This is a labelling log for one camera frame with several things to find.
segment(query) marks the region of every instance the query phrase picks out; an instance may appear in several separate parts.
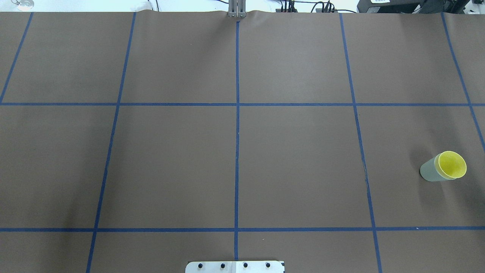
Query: sticker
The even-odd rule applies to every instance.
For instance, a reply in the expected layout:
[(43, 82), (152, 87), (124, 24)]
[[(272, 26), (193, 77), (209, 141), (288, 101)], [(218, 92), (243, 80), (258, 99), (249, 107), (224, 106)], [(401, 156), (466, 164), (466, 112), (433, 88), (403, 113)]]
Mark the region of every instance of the sticker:
[(369, 8), (367, 10), (367, 13), (377, 13), (379, 10), (381, 9), (381, 7), (373, 7), (373, 8)]

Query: vertical blue line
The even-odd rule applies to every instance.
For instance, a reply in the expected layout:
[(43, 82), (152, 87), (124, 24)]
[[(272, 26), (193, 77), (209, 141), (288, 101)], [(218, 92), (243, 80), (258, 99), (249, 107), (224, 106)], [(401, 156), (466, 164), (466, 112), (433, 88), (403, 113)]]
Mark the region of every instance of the vertical blue line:
[(236, 173), (234, 186), (234, 260), (239, 259), (239, 21), (236, 22)]
[(101, 206), (103, 205), (103, 196), (104, 196), (104, 189), (106, 187), (106, 178), (108, 177), (108, 167), (110, 164), (110, 159), (111, 159), (111, 150), (113, 148), (113, 140), (114, 140), (114, 134), (116, 131), (116, 124), (118, 122), (118, 113), (120, 109), (120, 103), (121, 103), (121, 95), (123, 94), (123, 85), (125, 81), (125, 75), (126, 75), (126, 67), (128, 66), (128, 58), (129, 58), (129, 50), (131, 47), (131, 39), (133, 38), (133, 29), (135, 28), (135, 19), (136, 19), (136, 13), (133, 13), (133, 19), (131, 20), (131, 29), (129, 32), (129, 39), (128, 39), (128, 46), (126, 49), (126, 56), (125, 56), (125, 63), (123, 65), (123, 73), (121, 75), (121, 83), (120, 83), (120, 89), (118, 92), (118, 101), (116, 103), (116, 110), (114, 112), (114, 119), (113, 119), (113, 127), (111, 128), (111, 137), (110, 137), (110, 144), (108, 147), (108, 155), (106, 156), (106, 165), (104, 166), (104, 174), (103, 174), (103, 182), (101, 183), (101, 191), (99, 193), (99, 200), (97, 203), (97, 210), (96, 210), (96, 219), (94, 222), (94, 231), (93, 231), (93, 236), (91, 238), (91, 247), (89, 249), (89, 257), (88, 257), (88, 263), (86, 266), (86, 273), (89, 273), (91, 271), (91, 263), (93, 261), (93, 253), (94, 253), (94, 246), (96, 244), (96, 236), (97, 236), (97, 228), (99, 225), (99, 217), (101, 215)]
[(25, 36), (27, 36), (27, 31), (29, 30), (30, 23), (32, 22), (33, 12), (29, 16), (29, 20), (27, 21), (27, 26), (25, 26), (24, 34), (22, 35), (22, 39), (17, 48), (17, 52), (15, 53), (14, 61), (12, 62), (12, 66), (10, 66), (10, 71), (8, 72), (7, 80), (5, 80), (5, 85), (3, 86), (3, 90), (0, 95), (0, 103), (3, 101), (3, 97), (5, 96), (5, 92), (7, 92), (8, 83), (10, 81), (10, 77), (14, 72), (15, 63), (17, 62), (18, 55), (20, 54), (20, 50), (22, 49), (22, 45), (24, 44)]
[(379, 252), (379, 242), (377, 240), (377, 231), (375, 228), (374, 209), (372, 208), (371, 187), (369, 186), (369, 176), (367, 174), (367, 165), (365, 162), (364, 146), (362, 144), (362, 135), (360, 134), (360, 123), (359, 123), (359, 118), (357, 113), (356, 96), (354, 93), (354, 82), (352, 81), (352, 73), (350, 70), (349, 53), (347, 50), (347, 41), (345, 39), (345, 29), (343, 26), (342, 14), (340, 13), (339, 16), (340, 16), (340, 28), (342, 29), (342, 40), (343, 40), (343, 49), (345, 52), (345, 61), (347, 63), (347, 74), (349, 76), (350, 93), (352, 95), (352, 104), (354, 106), (354, 117), (356, 120), (357, 137), (359, 140), (359, 147), (360, 147), (360, 157), (362, 159), (362, 164), (364, 165), (365, 183), (367, 186), (367, 202), (369, 204), (369, 213), (371, 215), (372, 234), (374, 236), (374, 247), (375, 247), (375, 256), (377, 259), (377, 269), (379, 273), (382, 273), (381, 254)]
[(458, 72), (458, 77), (460, 77), (461, 86), (463, 87), (463, 92), (465, 93), (465, 97), (467, 98), (468, 106), (470, 107), (471, 116), (473, 118), (473, 122), (475, 123), (475, 127), (477, 128), (478, 137), (480, 138), (480, 142), (482, 143), (482, 148), (485, 151), (485, 141), (482, 135), (482, 131), (480, 130), (480, 126), (478, 125), (477, 117), (475, 116), (475, 111), (473, 110), (473, 106), (471, 105), (470, 96), (468, 95), (467, 86), (465, 85), (465, 81), (463, 80), (463, 75), (461, 74), (461, 69), (458, 66), (458, 61), (456, 60), (456, 56), (454, 54), (452, 41), (450, 40), (450, 34), (448, 33), (448, 26), (446, 25), (445, 14), (441, 13), (441, 20), (443, 21), (443, 27), (445, 28), (446, 39), (448, 40), (448, 46), (450, 47), (450, 52), (453, 57), (453, 61), (455, 63), (456, 71)]

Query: cup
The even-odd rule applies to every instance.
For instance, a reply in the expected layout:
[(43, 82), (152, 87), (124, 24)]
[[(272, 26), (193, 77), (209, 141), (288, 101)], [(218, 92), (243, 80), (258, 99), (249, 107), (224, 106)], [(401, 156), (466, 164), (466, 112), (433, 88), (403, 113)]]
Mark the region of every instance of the cup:
[(421, 176), (430, 182), (454, 180), (467, 172), (465, 160), (457, 153), (445, 151), (421, 165)]

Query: metal clamp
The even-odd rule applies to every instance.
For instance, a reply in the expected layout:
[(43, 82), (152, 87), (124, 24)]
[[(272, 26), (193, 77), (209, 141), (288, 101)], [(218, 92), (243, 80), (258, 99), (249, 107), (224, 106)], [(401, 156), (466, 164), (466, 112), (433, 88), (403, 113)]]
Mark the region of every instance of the metal clamp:
[(246, 0), (229, 0), (229, 11), (227, 15), (229, 17), (246, 17)]

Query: white bracket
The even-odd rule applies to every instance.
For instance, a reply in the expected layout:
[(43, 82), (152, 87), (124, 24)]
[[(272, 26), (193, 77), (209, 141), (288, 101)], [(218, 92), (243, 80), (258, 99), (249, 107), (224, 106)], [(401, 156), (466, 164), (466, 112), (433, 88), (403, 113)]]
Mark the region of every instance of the white bracket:
[(246, 0), (229, 0), (229, 11), (227, 15), (229, 17), (246, 17)]
[(285, 273), (284, 261), (190, 262), (185, 273)]

